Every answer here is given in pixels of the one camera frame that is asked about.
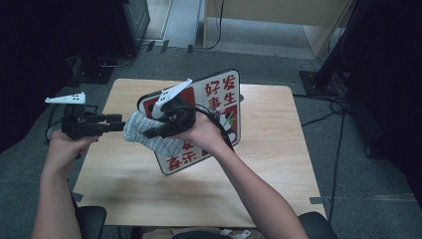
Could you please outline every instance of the forearm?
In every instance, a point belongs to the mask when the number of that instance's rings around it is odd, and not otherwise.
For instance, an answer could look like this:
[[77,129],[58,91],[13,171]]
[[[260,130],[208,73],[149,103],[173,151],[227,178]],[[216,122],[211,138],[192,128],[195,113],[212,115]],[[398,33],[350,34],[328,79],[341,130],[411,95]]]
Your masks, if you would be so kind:
[[230,148],[213,150],[258,229],[266,238],[307,238],[295,211],[285,198],[259,177]]
[[66,175],[43,171],[33,238],[82,238]]

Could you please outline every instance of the left hand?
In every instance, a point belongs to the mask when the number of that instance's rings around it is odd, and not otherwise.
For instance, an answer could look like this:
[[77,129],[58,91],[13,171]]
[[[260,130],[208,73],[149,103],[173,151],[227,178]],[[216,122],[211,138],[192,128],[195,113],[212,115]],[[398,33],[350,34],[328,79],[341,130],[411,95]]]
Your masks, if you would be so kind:
[[88,149],[92,142],[98,141],[99,136],[83,137],[72,140],[65,133],[56,130],[50,139],[44,170],[51,173],[67,174],[73,166],[78,154]]

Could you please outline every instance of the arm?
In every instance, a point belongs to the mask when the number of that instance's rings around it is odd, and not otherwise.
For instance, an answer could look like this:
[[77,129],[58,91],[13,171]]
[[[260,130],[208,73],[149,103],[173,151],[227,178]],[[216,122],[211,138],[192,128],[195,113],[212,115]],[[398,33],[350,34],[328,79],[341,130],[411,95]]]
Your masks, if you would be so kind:
[[308,238],[286,199],[227,146],[205,115],[197,114],[194,127],[178,137],[191,140],[217,159],[266,238]]
[[71,140],[52,135],[40,179],[40,195],[32,238],[82,238],[67,181],[75,157],[98,137]]

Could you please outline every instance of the hand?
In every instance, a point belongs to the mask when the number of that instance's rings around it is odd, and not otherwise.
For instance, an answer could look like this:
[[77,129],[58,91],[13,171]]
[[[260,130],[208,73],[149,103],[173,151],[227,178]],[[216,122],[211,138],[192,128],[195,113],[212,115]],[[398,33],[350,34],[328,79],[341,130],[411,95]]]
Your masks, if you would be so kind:
[[196,114],[196,121],[192,128],[174,137],[192,141],[195,145],[211,154],[216,148],[227,146],[218,127],[202,113]]
[[99,138],[99,136],[92,136],[72,140],[63,132],[54,131],[50,139],[44,171],[66,175],[72,169],[78,154],[87,150],[89,145],[98,141]]

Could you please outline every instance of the sign board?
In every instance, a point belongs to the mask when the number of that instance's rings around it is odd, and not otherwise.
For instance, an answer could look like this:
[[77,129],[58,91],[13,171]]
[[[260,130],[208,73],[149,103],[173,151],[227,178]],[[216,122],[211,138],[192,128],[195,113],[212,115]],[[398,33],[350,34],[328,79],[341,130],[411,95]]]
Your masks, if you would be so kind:
[[[138,110],[152,119],[151,109],[158,100],[161,91],[148,94],[139,99]],[[226,129],[233,145],[240,140],[240,83],[239,73],[230,69],[216,73],[212,76],[193,80],[193,82],[180,93],[185,103],[191,106],[201,106],[210,111],[220,113],[220,124]],[[155,153],[162,173],[171,174],[180,171],[209,156],[190,141],[185,141],[177,157],[168,157]]]

